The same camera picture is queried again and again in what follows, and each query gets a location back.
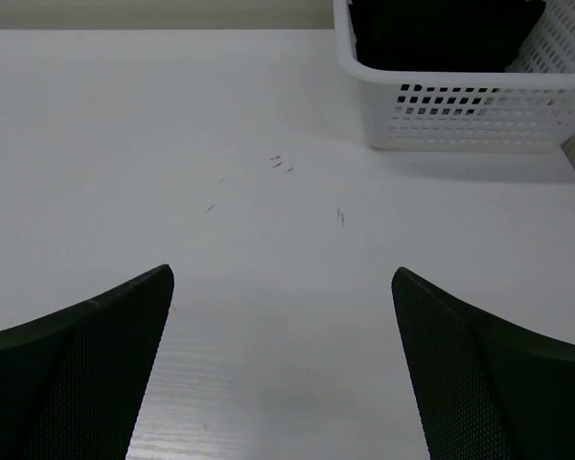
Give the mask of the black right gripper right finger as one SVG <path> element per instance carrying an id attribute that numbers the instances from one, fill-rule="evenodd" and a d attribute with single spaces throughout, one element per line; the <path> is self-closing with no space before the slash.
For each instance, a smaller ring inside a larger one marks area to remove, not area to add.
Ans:
<path id="1" fill-rule="evenodd" d="M 392 296 L 432 459 L 575 459 L 575 345 L 401 267 Z"/>

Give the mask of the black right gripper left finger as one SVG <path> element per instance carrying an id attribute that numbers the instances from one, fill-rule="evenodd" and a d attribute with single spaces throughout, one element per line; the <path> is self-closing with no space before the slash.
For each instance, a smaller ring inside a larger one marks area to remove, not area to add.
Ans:
<path id="1" fill-rule="evenodd" d="M 123 459 L 173 298 L 162 264 L 0 331 L 0 459 Z"/>

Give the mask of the black shorts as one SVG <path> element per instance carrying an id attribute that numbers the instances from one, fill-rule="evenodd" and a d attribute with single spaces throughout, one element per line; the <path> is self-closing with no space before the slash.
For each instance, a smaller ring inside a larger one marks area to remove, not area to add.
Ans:
<path id="1" fill-rule="evenodd" d="M 404 72 L 500 73 L 546 8 L 544 1 L 353 1 L 357 60 Z"/>

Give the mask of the white perforated plastic basket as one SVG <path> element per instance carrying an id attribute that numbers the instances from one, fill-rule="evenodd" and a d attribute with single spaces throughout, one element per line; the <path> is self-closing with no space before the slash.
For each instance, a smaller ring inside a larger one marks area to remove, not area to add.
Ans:
<path id="1" fill-rule="evenodd" d="M 548 2 L 504 73 L 382 71 L 357 60 L 348 2 L 333 4 L 336 56 L 378 150 L 547 151 L 575 135 L 575 1 Z"/>

